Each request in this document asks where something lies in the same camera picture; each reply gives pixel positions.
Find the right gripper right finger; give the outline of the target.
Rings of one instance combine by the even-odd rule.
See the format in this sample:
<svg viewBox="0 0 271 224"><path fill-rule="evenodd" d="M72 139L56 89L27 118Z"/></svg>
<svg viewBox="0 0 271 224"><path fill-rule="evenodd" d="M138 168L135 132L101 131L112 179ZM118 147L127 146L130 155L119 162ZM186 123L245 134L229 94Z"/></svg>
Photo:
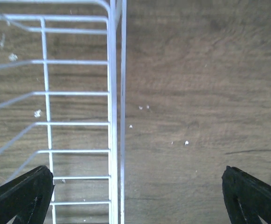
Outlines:
<svg viewBox="0 0 271 224"><path fill-rule="evenodd" d="M271 224L271 185L236 167L222 175L224 203L232 224Z"/></svg>

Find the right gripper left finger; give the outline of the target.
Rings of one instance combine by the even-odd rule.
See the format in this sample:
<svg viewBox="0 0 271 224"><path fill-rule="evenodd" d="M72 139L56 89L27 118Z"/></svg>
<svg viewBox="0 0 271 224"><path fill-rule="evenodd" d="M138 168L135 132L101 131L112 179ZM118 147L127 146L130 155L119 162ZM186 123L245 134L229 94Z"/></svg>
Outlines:
<svg viewBox="0 0 271 224"><path fill-rule="evenodd" d="M14 219L14 224L42 224L49 208L53 174L46 166L29 172L0 186L0 224Z"/></svg>

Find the white wire dish rack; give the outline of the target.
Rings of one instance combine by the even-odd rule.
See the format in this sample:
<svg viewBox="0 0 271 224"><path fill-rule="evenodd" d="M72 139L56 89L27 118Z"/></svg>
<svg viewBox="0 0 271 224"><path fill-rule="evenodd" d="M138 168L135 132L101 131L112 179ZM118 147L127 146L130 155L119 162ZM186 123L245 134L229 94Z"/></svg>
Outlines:
<svg viewBox="0 0 271 224"><path fill-rule="evenodd" d="M107 121L103 123L107 127L108 148L105 153L108 155L108 200L105 202L109 209L109 222L111 224L122 224L125 222L125 196L124 196L124 153L118 151L118 137L122 136L117 130L117 58L116 58L116 30L121 25L121 75L126 75L126 11L127 3L124 0L92 0L83 1L83 4L99 5L107 12L106 16L95 15L31 15L31 14L0 14L0 20L12 24L27 32L38 32L42 37L42 59L31 59L8 64L0 64L0 70L22 65L41 64L43 66L44 90L33 91L14 99L0 103L0 109L25 100L31 96L44 96L46 105L46 118L43 123L47 127L48 149L45 152L49 155L49 165L53 165L53 154L56 150L52 148L53 126L58 122L51 120L50 97L51 96L104 96L107 98ZM106 24L104 30L98 29L75 29L75 28L49 28L46 21L73 21L73 22L103 22ZM99 60L76 60L76 59L49 59L47 53L48 33L61 34L83 34L83 35L105 35L107 37L107 59ZM50 64L60 65L105 65L107 66L107 91L51 91L49 85Z"/></svg>

